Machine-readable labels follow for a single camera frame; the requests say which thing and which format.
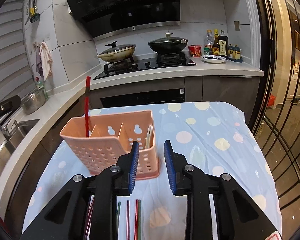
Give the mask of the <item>white ceramic soup spoon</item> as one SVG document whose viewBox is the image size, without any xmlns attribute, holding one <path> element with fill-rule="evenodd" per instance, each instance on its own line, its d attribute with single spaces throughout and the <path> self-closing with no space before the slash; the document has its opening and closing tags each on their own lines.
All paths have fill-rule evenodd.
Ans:
<svg viewBox="0 0 300 240">
<path fill-rule="evenodd" d="M 152 137 L 152 133 L 153 133 L 153 126 L 149 125 L 148 129 L 147 129 L 147 136 L 146 136 L 146 143 L 145 143 L 145 149 L 150 148 L 151 146 L 151 137 Z"/>
</svg>

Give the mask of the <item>green chopstick group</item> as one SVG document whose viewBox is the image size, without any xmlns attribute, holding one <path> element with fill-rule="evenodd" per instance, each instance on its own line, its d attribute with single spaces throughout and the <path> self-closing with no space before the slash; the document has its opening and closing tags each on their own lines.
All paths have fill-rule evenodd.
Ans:
<svg viewBox="0 0 300 240">
<path fill-rule="evenodd" d="M 141 240 L 141 200 L 138 199 L 138 240 Z"/>
</svg>

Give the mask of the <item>bright red chopstick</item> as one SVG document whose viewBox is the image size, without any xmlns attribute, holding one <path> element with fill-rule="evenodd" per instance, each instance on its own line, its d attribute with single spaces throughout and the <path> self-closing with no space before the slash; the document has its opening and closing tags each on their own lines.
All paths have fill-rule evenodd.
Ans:
<svg viewBox="0 0 300 240">
<path fill-rule="evenodd" d="M 85 111 L 85 136 L 89 137 L 89 93 L 90 93 L 90 83 L 91 77 L 86 77 L 85 82 L 85 101 L 84 101 L 84 111 Z"/>
</svg>

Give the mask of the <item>maroon chopstick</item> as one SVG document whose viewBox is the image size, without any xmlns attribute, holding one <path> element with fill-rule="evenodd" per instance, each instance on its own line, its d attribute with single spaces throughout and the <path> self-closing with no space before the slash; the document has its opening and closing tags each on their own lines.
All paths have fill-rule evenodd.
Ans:
<svg viewBox="0 0 300 240">
<path fill-rule="evenodd" d="M 95 196 L 92 196 L 89 204 L 88 215 L 87 215 L 87 227 L 85 230 L 85 239 L 89 239 L 89 233 L 91 227 L 91 216 L 94 208 L 94 200 L 95 200 Z"/>
</svg>

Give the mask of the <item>dark red chopstick group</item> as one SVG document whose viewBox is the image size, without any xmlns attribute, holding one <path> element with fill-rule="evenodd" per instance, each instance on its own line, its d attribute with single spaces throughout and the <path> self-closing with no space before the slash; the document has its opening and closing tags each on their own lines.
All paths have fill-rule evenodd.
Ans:
<svg viewBox="0 0 300 240">
<path fill-rule="evenodd" d="M 130 240 L 130 201 L 126 205 L 126 240 Z"/>
</svg>

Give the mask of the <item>hanging kitchen utensils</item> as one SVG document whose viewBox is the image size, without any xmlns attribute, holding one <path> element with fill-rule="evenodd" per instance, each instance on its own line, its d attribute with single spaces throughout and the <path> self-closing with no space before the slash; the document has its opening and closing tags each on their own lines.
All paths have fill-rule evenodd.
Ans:
<svg viewBox="0 0 300 240">
<path fill-rule="evenodd" d="M 27 3 L 27 20 L 26 24 L 28 22 L 34 23 L 40 19 L 40 14 L 37 12 L 37 0 L 28 0 Z"/>
</svg>

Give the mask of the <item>chrome sink faucet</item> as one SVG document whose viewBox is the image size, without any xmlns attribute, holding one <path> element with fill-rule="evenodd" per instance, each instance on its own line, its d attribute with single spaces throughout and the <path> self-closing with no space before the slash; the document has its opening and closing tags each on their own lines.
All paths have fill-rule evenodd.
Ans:
<svg viewBox="0 0 300 240">
<path fill-rule="evenodd" d="M 11 130 L 8 129 L 8 124 L 6 124 L 5 126 L 1 126 L 0 124 L 0 131 L 2 132 L 6 140 L 10 140 L 12 135 L 14 135 L 14 133 L 19 127 L 20 125 L 17 122 L 17 120 L 14 120 L 11 126 Z"/>
</svg>

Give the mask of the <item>stainless steel pot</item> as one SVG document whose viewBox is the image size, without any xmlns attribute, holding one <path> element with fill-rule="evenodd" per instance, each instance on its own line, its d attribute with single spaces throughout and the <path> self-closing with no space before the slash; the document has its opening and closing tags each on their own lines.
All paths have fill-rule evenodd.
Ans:
<svg viewBox="0 0 300 240">
<path fill-rule="evenodd" d="M 26 114 L 32 114 L 38 110 L 46 102 L 45 92 L 43 88 L 34 90 L 21 100 L 21 107 Z"/>
</svg>

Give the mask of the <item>pink perforated utensil holder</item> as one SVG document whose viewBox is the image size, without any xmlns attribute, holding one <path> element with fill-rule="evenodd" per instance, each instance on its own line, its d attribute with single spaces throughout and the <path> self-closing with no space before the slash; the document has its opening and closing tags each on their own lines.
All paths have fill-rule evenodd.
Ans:
<svg viewBox="0 0 300 240">
<path fill-rule="evenodd" d="M 153 126 L 151 146 L 145 149 L 149 125 Z M 85 118 L 74 117 L 63 127 L 60 136 L 92 175 L 117 164 L 119 156 L 130 153 L 133 141 L 139 143 L 137 180 L 156 178 L 160 174 L 151 110 L 89 116 L 88 138 Z"/>
</svg>

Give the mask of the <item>green dish soap bottle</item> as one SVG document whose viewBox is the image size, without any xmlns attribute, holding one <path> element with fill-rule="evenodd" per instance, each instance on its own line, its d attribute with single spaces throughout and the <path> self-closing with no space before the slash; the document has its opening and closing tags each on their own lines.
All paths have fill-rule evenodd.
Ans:
<svg viewBox="0 0 300 240">
<path fill-rule="evenodd" d="M 46 89 L 45 89 L 45 86 L 44 86 L 44 84 L 40 81 L 39 77 L 36 77 L 36 86 L 37 86 L 38 89 L 42 89 L 42 90 L 43 90 L 44 95 L 45 95 L 45 98 L 48 99 L 49 96 L 48 96 L 48 94 L 47 94 L 47 91 L 46 91 Z"/>
</svg>

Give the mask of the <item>steel sink basin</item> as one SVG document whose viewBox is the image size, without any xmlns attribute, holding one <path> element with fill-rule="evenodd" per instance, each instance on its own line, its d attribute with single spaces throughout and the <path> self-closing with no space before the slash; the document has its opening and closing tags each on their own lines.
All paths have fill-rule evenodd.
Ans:
<svg viewBox="0 0 300 240">
<path fill-rule="evenodd" d="M 13 152 L 20 145 L 29 131 L 37 124 L 39 119 L 27 120 L 18 122 L 20 127 L 16 130 L 14 135 L 12 135 L 10 140 L 4 140 L 0 145 L 0 176 L 10 159 Z"/>
</svg>

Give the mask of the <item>blue polka dot tablecloth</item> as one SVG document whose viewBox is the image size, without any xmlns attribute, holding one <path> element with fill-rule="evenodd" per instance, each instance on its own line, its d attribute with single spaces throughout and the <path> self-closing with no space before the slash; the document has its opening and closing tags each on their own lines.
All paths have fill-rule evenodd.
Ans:
<svg viewBox="0 0 300 240">
<path fill-rule="evenodd" d="M 92 109 L 90 115 L 141 110 L 153 112 L 155 146 L 160 158 L 157 178 L 139 180 L 130 197 L 120 197 L 119 239 L 126 237 L 126 205 L 134 215 L 135 201 L 141 200 L 143 239 L 183 239 L 186 198 L 176 197 L 169 187 L 164 162 L 164 142 L 187 162 L 214 176 L 230 174 L 277 231 L 282 216 L 275 182 L 262 151 L 245 123 L 242 111 L 225 102 L 188 102 Z"/>
</svg>

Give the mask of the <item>purple hanging cloth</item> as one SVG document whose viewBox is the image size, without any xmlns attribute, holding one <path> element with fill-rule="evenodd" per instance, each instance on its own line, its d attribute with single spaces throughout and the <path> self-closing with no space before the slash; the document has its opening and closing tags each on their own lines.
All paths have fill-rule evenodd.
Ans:
<svg viewBox="0 0 300 240">
<path fill-rule="evenodd" d="M 38 46 L 36 49 L 36 71 L 40 75 L 41 78 L 44 77 L 43 67 L 42 67 L 42 59 L 40 57 L 40 46 Z"/>
</svg>

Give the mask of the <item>built-in oven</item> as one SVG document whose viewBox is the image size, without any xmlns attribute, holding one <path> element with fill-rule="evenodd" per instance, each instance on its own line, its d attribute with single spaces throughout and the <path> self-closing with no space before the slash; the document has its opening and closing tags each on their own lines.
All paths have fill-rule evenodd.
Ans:
<svg viewBox="0 0 300 240">
<path fill-rule="evenodd" d="M 185 89 L 164 89 L 100 98 L 103 107 L 126 107 L 160 103 L 185 102 Z"/>
</svg>

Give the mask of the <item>white hanging towel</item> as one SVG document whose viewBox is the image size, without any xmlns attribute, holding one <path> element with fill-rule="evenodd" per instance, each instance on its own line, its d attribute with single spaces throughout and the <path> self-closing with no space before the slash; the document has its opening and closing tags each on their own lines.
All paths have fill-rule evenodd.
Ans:
<svg viewBox="0 0 300 240">
<path fill-rule="evenodd" d="M 47 44 L 43 41 L 40 45 L 39 55 L 41 59 L 42 78 L 46 80 L 52 75 L 51 66 L 53 63 Z"/>
</svg>

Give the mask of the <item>black gas stove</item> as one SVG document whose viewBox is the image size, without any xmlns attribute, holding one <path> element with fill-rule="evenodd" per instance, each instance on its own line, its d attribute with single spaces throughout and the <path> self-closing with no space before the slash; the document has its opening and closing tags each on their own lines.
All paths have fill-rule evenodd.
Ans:
<svg viewBox="0 0 300 240">
<path fill-rule="evenodd" d="M 114 75 L 137 72 L 148 69 L 180 67 L 180 66 L 195 66 L 196 63 L 191 60 L 183 52 L 172 54 L 158 54 L 157 57 L 134 60 L 132 56 L 115 63 L 107 63 L 104 65 L 104 71 L 93 80 L 102 79 Z"/>
</svg>

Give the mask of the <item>white plate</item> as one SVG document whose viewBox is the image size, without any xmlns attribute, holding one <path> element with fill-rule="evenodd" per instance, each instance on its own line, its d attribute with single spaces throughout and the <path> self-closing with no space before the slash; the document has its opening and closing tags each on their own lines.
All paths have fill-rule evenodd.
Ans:
<svg viewBox="0 0 300 240">
<path fill-rule="evenodd" d="M 203 55 L 201 59 L 207 63 L 220 64 L 226 61 L 226 58 L 217 55 Z"/>
</svg>

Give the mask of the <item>red instant noodle cup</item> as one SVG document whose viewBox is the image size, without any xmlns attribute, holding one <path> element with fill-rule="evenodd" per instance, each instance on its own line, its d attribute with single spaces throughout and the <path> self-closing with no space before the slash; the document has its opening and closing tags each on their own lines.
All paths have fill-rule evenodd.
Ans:
<svg viewBox="0 0 300 240">
<path fill-rule="evenodd" d="M 202 46 L 201 45 L 189 45 L 189 55 L 190 57 L 201 57 L 202 55 Z"/>
</svg>

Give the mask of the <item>black wok with lid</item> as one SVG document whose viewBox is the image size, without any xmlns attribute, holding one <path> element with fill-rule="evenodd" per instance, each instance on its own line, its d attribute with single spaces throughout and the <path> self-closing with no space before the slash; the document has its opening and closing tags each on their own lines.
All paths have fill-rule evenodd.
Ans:
<svg viewBox="0 0 300 240">
<path fill-rule="evenodd" d="M 165 37 L 150 41 L 148 45 L 158 54 L 179 53 L 187 46 L 188 39 L 172 35 L 173 33 L 165 33 Z"/>
</svg>

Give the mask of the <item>beige wok with lid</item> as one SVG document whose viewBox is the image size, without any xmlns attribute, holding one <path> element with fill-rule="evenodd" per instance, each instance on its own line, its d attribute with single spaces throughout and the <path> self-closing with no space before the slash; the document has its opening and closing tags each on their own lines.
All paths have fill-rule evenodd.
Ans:
<svg viewBox="0 0 300 240">
<path fill-rule="evenodd" d="M 117 45 L 117 41 L 106 44 L 107 50 L 98 54 L 98 58 L 108 63 L 119 62 L 125 60 L 134 54 L 135 44 Z"/>
</svg>

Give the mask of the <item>brown sauce bottle yellow cap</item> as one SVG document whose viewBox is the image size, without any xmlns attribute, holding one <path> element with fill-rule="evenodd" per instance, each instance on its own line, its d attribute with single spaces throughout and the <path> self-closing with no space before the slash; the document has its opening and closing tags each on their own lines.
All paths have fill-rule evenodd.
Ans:
<svg viewBox="0 0 300 240">
<path fill-rule="evenodd" d="M 218 29 L 214 29 L 214 42 L 212 45 L 212 54 L 219 55 Z"/>
</svg>

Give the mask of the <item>clear plastic bottle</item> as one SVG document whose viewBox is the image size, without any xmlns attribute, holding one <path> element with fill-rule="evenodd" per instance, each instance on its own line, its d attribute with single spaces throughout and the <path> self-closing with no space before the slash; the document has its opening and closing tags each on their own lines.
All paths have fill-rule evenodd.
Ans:
<svg viewBox="0 0 300 240">
<path fill-rule="evenodd" d="M 207 29 L 206 38 L 204 40 L 204 55 L 212 55 L 212 46 L 214 42 L 214 36 L 211 29 Z"/>
</svg>

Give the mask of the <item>condiment jars on tray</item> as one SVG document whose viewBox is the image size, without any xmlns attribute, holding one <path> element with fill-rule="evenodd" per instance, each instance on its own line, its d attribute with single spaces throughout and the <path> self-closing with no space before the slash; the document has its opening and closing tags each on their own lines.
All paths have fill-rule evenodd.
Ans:
<svg viewBox="0 0 300 240">
<path fill-rule="evenodd" d="M 241 49 L 238 45 L 228 45 L 228 59 L 234 62 L 243 62 Z"/>
</svg>

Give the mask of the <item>dark soy sauce bottle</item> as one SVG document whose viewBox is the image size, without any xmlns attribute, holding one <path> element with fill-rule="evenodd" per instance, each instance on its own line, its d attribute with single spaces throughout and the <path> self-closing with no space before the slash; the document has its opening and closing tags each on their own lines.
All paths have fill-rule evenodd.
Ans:
<svg viewBox="0 0 300 240">
<path fill-rule="evenodd" d="M 228 37 L 225 35 L 224 30 L 221 30 L 220 35 L 218 36 L 219 43 L 219 56 L 228 58 Z"/>
</svg>

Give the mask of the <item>black range hood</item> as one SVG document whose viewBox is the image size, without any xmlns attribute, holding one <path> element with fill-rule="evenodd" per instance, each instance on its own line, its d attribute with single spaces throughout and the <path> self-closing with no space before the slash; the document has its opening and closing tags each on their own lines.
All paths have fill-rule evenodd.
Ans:
<svg viewBox="0 0 300 240">
<path fill-rule="evenodd" d="M 93 38 L 141 28 L 178 25 L 180 0 L 67 0 L 72 16 Z"/>
</svg>

